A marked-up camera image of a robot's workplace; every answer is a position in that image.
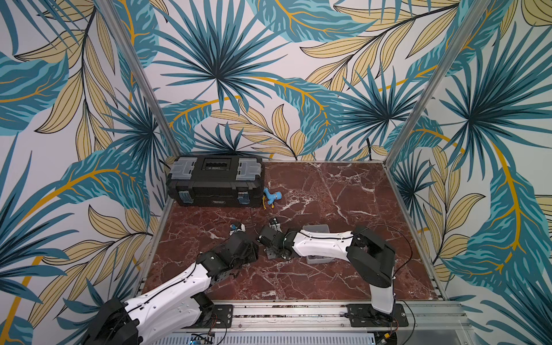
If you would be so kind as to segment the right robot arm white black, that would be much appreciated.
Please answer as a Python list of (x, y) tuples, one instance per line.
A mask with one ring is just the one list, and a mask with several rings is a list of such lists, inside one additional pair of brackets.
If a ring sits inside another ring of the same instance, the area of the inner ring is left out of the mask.
[(369, 284), (372, 309), (391, 315), (395, 310), (396, 250), (369, 227), (332, 233), (325, 224), (282, 231), (277, 224), (262, 228), (257, 241), (274, 257), (324, 257), (348, 262)]

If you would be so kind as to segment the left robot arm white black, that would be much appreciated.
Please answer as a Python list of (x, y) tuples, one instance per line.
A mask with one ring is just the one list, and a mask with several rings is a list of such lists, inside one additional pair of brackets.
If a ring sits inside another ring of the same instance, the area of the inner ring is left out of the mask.
[(213, 303), (205, 292), (258, 257), (258, 245), (245, 232), (236, 231), (157, 288), (125, 302), (118, 298), (107, 301), (91, 320), (82, 343), (153, 344), (207, 319)]

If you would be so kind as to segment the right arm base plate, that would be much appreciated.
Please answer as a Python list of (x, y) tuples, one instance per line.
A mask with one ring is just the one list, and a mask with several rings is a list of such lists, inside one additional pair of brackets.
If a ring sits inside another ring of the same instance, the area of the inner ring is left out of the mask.
[(406, 327), (409, 326), (403, 305), (396, 303), (391, 314), (375, 310), (371, 304), (348, 304), (344, 317), (349, 319), (351, 327)]

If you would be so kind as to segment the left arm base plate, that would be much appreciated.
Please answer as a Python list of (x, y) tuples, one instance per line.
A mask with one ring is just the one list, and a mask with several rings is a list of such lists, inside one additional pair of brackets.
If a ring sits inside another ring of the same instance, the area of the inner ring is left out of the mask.
[(203, 310), (191, 328), (228, 329), (232, 326), (234, 306), (232, 304), (213, 305)]

